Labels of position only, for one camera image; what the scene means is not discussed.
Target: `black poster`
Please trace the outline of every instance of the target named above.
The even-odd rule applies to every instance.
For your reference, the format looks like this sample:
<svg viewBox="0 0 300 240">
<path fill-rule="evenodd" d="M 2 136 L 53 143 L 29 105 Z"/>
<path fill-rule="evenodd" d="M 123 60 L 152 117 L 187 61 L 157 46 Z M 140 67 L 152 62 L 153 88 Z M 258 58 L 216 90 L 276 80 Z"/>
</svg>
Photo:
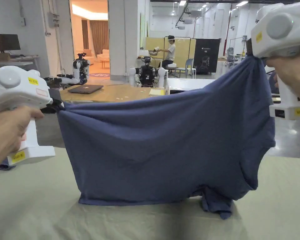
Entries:
<svg viewBox="0 0 300 240">
<path fill-rule="evenodd" d="M 217 71 L 220 39 L 196 39 L 193 67 L 197 74 Z"/>
</svg>

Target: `curtain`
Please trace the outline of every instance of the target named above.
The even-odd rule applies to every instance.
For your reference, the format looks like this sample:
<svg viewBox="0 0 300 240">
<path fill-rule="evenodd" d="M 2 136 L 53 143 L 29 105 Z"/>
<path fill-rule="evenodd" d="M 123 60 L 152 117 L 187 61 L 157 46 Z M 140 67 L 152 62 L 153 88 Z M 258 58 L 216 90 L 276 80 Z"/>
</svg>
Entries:
<svg viewBox="0 0 300 240">
<path fill-rule="evenodd" d="M 83 36 L 83 48 L 84 49 L 89 49 L 88 22 L 87 22 L 87 20 L 82 20 L 82 36 Z"/>
<path fill-rule="evenodd" d="M 108 21 L 90 21 L 94 51 L 102 53 L 102 49 L 109 49 Z"/>
</svg>

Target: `paper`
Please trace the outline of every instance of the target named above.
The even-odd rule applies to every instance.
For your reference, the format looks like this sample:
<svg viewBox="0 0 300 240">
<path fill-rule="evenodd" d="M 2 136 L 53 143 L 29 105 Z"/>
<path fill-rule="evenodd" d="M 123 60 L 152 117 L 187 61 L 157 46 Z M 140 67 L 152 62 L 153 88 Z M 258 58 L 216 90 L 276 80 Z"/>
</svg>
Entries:
<svg viewBox="0 0 300 240">
<path fill-rule="evenodd" d="M 149 95 L 164 95 L 163 89 L 151 89 Z"/>
</svg>

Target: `computer monitor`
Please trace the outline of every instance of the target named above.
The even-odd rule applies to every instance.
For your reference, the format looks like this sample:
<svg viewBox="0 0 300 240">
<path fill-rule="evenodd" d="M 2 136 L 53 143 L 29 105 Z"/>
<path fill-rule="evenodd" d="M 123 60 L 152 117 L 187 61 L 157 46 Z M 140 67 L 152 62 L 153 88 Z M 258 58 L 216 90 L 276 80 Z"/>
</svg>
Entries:
<svg viewBox="0 0 300 240">
<path fill-rule="evenodd" d="M 18 35 L 0 34 L 0 51 L 20 50 Z"/>
</svg>

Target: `white robot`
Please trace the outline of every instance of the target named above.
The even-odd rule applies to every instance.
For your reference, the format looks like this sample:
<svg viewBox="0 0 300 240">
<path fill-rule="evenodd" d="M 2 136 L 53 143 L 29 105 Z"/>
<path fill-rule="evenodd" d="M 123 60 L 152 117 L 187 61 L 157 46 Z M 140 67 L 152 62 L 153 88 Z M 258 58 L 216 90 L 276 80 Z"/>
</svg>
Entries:
<svg viewBox="0 0 300 240">
<path fill-rule="evenodd" d="M 251 31 L 253 55 L 259 58 L 294 56 L 300 52 L 300 2 L 261 8 Z M 272 117 L 300 118 L 300 98 L 278 78 L 281 104 L 270 106 Z"/>
<path fill-rule="evenodd" d="M 150 57 L 144 57 L 143 61 L 145 62 L 144 66 L 140 68 L 131 67 L 129 70 L 129 83 L 130 85 L 134 86 L 136 83 L 136 74 L 138 75 L 138 82 L 143 87 L 154 87 L 154 79 L 156 73 L 158 73 L 159 81 L 158 86 L 160 88 L 164 85 L 164 76 L 166 75 L 166 70 L 163 67 L 159 69 L 155 69 L 155 67 L 151 67 L 150 64 Z"/>
<path fill-rule="evenodd" d="M 22 105 L 42 109 L 52 103 L 49 87 L 38 71 L 25 71 L 16 66 L 0 68 L 0 111 Z M 19 151 L 9 155 L 8 162 L 13 166 L 35 163 L 53 156 L 54 147 L 38 145 L 35 120 L 31 119 Z"/>
<path fill-rule="evenodd" d="M 75 59 L 72 63 L 73 66 L 73 75 L 69 74 L 58 74 L 57 78 L 46 77 L 47 82 L 56 82 L 60 84 L 69 84 L 69 85 L 83 85 L 86 84 L 89 79 L 89 60 L 84 59 L 83 57 L 86 53 L 79 53 L 79 58 Z"/>
</svg>

